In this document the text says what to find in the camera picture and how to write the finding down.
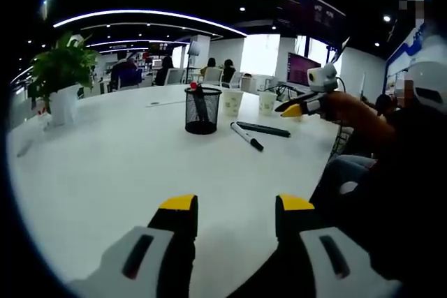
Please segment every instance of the potted plant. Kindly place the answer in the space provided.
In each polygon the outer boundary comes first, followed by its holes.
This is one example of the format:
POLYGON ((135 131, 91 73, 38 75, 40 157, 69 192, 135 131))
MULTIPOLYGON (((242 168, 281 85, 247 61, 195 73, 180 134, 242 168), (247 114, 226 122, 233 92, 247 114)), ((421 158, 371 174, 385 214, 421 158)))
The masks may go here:
POLYGON ((28 95, 43 99, 55 126, 74 121, 79 84, 91 87, 98 52, 86 49, 85 41, 67 32, 51 50, 34 57, 28 95))

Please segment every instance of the dark hair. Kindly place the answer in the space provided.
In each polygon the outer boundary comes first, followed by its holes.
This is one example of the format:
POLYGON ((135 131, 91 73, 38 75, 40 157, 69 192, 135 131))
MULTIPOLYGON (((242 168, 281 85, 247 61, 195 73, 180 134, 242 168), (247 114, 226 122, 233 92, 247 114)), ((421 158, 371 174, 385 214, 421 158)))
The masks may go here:
POLYGON ((381 94, 376 100, 377 115, 384 114, 388 109, 393 108, 394 105, 388 94, 381 94))
POLYGON ((127 51, 125 51, 125 50, 122 50, 122 51, 120 51, 120 52, 117 52, 117 58, 118 58, 118 61, 119 61, 120 59, 125 59, 126 56, 127 56, 127 51))
POLYGON ((215 67, 216 66, 216 59, 214 57, 211 57, 208 60, 208 65, 207 66, 215 67))
POLYGON ((233 66, 233 61, 231 61, 230 59, 227 59, 224 63, 223 63, 225 68, 230 68, 231 66, 233 66))
POLYGON ((161 67, 163 69, 172 69, 174 68, 173 59, 170 58, 170 56, 166 56, 163 61, 161 62, 161 67))

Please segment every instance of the desk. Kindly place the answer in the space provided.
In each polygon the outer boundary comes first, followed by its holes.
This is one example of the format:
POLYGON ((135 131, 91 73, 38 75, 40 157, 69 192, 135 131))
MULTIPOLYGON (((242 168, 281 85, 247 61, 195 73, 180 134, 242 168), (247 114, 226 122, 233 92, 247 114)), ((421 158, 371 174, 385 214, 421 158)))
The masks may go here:
POLYGON ((78 102, 75 126, 52 129, 16 157, 37 118, 8 136, 17 203, 43 257, 63 281, 85 278, 101 254, 167 198, 198 196, 191 297, 226 297, 277 246, 279 193, 309 199, 329 158, 337 126, 258 115, 244 94, 238 119, 284 128, 289 139, 256 134, 260 153, 219 115, 217 132, 184 130, 186 85, 148 87, 78 102))

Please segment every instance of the jeans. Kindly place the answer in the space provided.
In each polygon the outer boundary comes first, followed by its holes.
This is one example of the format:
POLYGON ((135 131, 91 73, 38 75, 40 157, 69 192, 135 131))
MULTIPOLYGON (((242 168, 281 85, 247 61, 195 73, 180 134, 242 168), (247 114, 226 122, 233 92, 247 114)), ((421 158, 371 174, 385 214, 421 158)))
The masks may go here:
POLYGON ((340 155, 332 159, 324 169, 320 182, 310 202, 315 207, 324 206, 341 196, 341 192, 352 191, 360 178, 369 171, 376 160, 354 155, 340 155))

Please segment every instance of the marker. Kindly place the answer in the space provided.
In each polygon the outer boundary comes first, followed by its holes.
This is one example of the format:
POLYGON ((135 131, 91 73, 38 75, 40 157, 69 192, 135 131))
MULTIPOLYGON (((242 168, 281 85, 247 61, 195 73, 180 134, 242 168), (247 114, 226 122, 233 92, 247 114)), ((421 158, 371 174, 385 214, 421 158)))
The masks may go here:
POLYGON ((250 135, 248 135, 247 133, 245 133, 245 131, 240 128, 237 123, 232 122, 230 124, 230 127, 240 136, 242 136, 242 138, 247 141, 251 146, 255 147, 257 150, 262 151, 264 150, 264 147, 261 143, 258 142, 257 139, 255 139, 254 137, 251 137, 250 135))

